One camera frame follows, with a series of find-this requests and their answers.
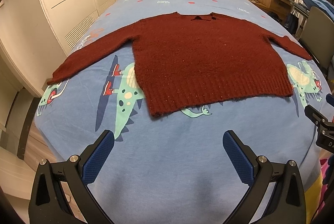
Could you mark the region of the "blue pillow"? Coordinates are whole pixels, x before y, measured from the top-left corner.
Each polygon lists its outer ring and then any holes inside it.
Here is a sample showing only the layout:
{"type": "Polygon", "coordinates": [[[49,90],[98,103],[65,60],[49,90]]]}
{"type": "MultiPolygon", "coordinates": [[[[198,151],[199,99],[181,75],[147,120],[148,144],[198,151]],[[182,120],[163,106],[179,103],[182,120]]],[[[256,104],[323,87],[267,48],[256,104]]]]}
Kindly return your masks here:
{"type": "Polygon", "coordinates": [[[334,21],[334,7],[333,4],[327,0],[303,0],[303,2],[309,10],[311,10],[312,7],[316,7],[334,21]]]}

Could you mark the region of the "grey chair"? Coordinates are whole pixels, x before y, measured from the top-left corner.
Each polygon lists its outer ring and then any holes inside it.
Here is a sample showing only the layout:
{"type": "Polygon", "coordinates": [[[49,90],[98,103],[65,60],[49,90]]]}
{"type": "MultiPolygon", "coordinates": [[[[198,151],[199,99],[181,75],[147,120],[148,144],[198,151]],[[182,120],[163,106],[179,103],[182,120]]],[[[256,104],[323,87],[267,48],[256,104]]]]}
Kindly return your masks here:
{"type": "Polygon", "coordinates": [[[312,7],[301,34],[300,43],[310,53],[323,74],[333,57],[333,21],[323,11],[312,7]]]}

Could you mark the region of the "dark red knit sweater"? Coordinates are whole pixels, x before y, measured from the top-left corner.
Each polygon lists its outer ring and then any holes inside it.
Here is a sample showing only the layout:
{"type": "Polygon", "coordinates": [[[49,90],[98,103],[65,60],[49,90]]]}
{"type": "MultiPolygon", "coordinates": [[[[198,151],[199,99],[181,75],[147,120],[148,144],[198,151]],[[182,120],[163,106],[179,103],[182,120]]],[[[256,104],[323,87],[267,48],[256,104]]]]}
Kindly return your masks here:
{"type": "Polygon", "coordinates": [[[287,36],[244,19],[171,13],[139,20],[75,51],[54,71],[50,84],[73,77],[127,43],[151,116],[261,95],[289,97],[292,85],[274,46],[310,59],[287,36]]]}

